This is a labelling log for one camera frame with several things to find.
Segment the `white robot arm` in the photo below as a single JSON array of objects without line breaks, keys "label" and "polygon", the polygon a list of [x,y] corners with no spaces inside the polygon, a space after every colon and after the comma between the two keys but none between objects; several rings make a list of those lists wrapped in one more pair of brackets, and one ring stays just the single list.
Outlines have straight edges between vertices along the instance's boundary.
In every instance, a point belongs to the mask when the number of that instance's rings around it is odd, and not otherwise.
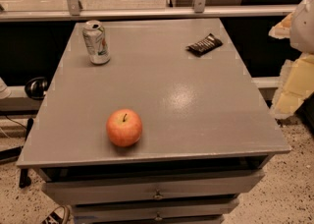
[{"label": "white robot arm", "polygon": [[272,100],[272,115],[286,119],[314,92],[314,0],[302,0],[270,29],[269,35],[288,38],[290,46],[301,53],[295,61],[285,60]]}]

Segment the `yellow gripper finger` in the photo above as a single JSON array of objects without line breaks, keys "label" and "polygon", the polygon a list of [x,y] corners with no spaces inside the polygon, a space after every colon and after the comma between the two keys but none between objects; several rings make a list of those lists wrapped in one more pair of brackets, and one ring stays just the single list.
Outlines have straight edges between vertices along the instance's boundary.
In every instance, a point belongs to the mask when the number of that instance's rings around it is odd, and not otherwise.
[{"label": "yellow gripper finger", "polygon": [[286,119],[292,116],[313,92],[314,55],[302,53],[295,61],[284,62],[270,112],[276,119]]},{"label": "yellow gripper finger", "polygon": [[290,38],[292,14],[285,16],[279,23],[273,26],[268,35],[277,39]]}]

